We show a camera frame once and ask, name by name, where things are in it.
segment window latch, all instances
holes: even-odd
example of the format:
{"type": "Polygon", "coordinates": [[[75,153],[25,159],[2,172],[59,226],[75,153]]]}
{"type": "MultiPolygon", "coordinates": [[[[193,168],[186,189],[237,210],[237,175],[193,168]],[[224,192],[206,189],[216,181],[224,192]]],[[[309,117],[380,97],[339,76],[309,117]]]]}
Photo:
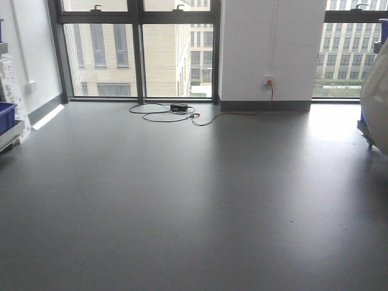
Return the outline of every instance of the window latch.
{"type": "Polygon", "coordinates": [[[95,5],[94,9],[90,9],[90,12],[101,12],[101,9],[97,9],[97,7],[101,7],[101,5],[95,5]]]}
{"type": "Polygon", "coordinates": [[[179,6],[184,6],[184,4],[178,4],[176,6],[176,9],[173,9],[172,11],[174,11],[174,12],[183,12],[183,9],[180,9],[179,6]]]}
{"type": "Polygon", "coordinates": [[[363,3],[357,4],[357,5],[356,5],[356,8],[352,8],[352,9],[350,9],[350,11],[361,12],[362,9],[359,8],[359,6],[362,6],[362,5],[364,5],[364,6],[369,6],[369,4],[363,4],[363,3]]]}

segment blue plastic crate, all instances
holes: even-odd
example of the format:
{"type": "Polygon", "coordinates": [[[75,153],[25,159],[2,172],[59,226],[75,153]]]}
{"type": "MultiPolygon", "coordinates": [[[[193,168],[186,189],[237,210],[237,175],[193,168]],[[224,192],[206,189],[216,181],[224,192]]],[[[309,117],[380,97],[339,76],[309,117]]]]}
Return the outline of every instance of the blue plastic crate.
{"type": "Polygon", "coordinates": [[[16,106],[14,103],[0,102],[0,135],[15,126],[16,106]]]}
{"type": "Polygon", "coordinates": [[[381,22],[381,43],[384,44],[388,38],[388,18],[379,19],[381,22]]]}

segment shelf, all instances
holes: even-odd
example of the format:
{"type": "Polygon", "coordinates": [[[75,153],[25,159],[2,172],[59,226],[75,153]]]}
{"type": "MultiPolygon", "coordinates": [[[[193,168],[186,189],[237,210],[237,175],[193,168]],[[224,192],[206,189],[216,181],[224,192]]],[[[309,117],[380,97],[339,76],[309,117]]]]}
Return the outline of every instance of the shelf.
{"type": "Polygon", "coordinates": [[[22,135],[24,127],[24,121],[16,121],[14,127],[0,135],[0,152],[13,144],[22,135]]]}

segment wall outlet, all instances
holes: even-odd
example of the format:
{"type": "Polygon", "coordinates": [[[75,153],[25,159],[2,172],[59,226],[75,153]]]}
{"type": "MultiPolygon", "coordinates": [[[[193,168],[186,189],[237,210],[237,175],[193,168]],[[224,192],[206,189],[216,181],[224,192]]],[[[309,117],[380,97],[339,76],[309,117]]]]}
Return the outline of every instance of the wall outlet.
{"type": "Polygon", "coordinates": [[[27,89],[27,92],[29,92],[29,93],[36,91],[37,90],[36,81],[31,81],[31,82],[26,83],[25,87],[27,89]]]}

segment white wall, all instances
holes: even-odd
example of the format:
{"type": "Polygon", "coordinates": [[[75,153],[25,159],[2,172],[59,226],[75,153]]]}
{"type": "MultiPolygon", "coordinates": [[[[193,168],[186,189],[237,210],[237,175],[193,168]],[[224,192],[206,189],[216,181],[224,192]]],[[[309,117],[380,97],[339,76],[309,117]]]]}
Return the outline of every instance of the white wall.
{"type": "Polygon", "coordinates": [[[62,90],[45,0],[14,0],[14,3],[22,43],[17,37],[11,0],[0,0],[0,18],[4,19],[2,40],[8,43],[8,52],[13,58],[16,77],[24,92],[27,112],[31,113],[57,97],[62,90]],[[24,49],[30,80],[25,74],[21,48],[24,49]],[[29,93],[25,85],[32,80],[36,81],[37,91],[29,93]]]}
{"type": "Polygon", "coordinates": [[[311,100],[326,2],[222,0],[221,100],[311,100]]]}

